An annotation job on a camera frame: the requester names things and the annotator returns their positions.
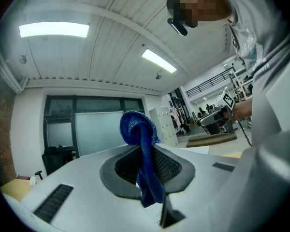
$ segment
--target brick wall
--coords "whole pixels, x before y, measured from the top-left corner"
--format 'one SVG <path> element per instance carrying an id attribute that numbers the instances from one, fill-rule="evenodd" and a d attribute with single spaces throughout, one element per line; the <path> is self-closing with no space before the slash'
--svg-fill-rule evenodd
<path id="1" fill-rule="evenodd" d="M 10 142 L 14 98 L 15 93 L 0 77 L 0 183 L 2 184 L 16 177 Z"/>

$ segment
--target white ceiling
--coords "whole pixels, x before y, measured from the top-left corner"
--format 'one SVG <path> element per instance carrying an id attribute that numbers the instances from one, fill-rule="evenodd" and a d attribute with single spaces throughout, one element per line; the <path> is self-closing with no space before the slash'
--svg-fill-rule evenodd
<path id="1" fill-rule="evenodd" d="M 76 80 L 161 92 L 226 59 L 229 33 L 219 22 L 177 34 L 166 22 L 166 0 L 15 0 L 0 24 L 0 51 L 17 80 Z M 42 21 L 89 24 L 87 38 L 20 38 L 18 27 Z M 150 49 L 177 68 L 173 74 L 143 59 Z M 27 63 L 21 64 L 20 55 Z M 162 78 L 156 80 L 156 73 Z"/>

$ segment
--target white cabinet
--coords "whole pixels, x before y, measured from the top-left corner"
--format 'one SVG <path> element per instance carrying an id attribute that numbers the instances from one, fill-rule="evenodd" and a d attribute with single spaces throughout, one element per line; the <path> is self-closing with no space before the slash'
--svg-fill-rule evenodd
<path id="1" fill-rule="evenodd" d="M 178 139 L 168 108 L 154 108 L 149 111 L 151 120 L 157 127 L 157 134 L 162 144 L 177 147 Z"/>

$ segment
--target white wall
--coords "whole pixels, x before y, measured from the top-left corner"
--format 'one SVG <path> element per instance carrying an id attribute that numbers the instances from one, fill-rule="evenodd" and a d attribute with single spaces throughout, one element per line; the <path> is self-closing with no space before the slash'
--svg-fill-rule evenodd
<path id="1" fill-rule="evenodd" d="M 42 160 L 44 153 L 43 120 L 47 95 L 109 96 L 142 99 L 145 114 L 162 106 L 160 96 L 144 95 L 117 90 L 89 88 L 27 88 L 17 94 L 11 120 L 11 149 L 17 175 L 33 176 L 46 171 Z"/>
<path id="2" fill-rule="evenodd" d="M 42 170 L 44 152 L 43 114 L 45 95 L 41 88 L 25 89 L 17 94 L 11 120 L 11 150 L 16 175 L 33 176 Z"/>
<path id="3" fill-rule="evenodd" d="M 171 100 L 170 95 L 162 96 L 161 102 L 162 102 L 162 107 L 167 107 L 168 109 L 171 109 L 170 102 L 172 102 L 172 100 Z"/>

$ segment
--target metal frame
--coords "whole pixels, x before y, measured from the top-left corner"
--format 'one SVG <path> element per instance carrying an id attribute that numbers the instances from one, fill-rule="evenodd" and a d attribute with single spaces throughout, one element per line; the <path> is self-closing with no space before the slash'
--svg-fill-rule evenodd
<path id="1" fill-rule="evenodd" d="M 188 97 L 192 97 L 193 95 L 196 95 L 198 93 L 201 93 L 205 90 L 207 90 L 210 87 L 215 86 L 218 83 L 221 83 L 225 80 L 227 80 L 229 78 L 229 72 L 235 72 L 234 68 L 231 67 L 229 69 L 227 69 L 226 71 L 223 71 L 222 73 L 210 78 L 209 80 L 199 84 L 198 86 L 189 89 L 186 93 L 188 95 Z"/>
<path id="2" fill-rule="evenodd" d="M 73 146 L 58 148 L 60 151 L 75 151 L 76 157 L 79 158 L 79 150 L 76 139 L 76 128 L 75 128 L 75 113 L 77 100 L 118 100 L 120 101 L 120 107 L 122 111 L 126 112 L 125 101 L 138 101 L 138 104 L 141 108 L 141 112 L 144 113 L 144 107 L 142 99 L 135 98 L 125 98 L 125 97 L 105 97 L 105 96 L 76 96 L 76 95 L 67 95 L 67 96 L 50 96 L 46 97 L 45 110 L 44 110 L 44 122 L 43 122 L 43 139 L 44 147 L 48 147 L 48 138 L 47 138 L 47 124 L 48 123 L 63 123 L 71 122 L 72 129 L 72 142 Z M 50 103 L 52 100 L 72 100 L 72 114 L 71 115 L 49 115 Z"/>

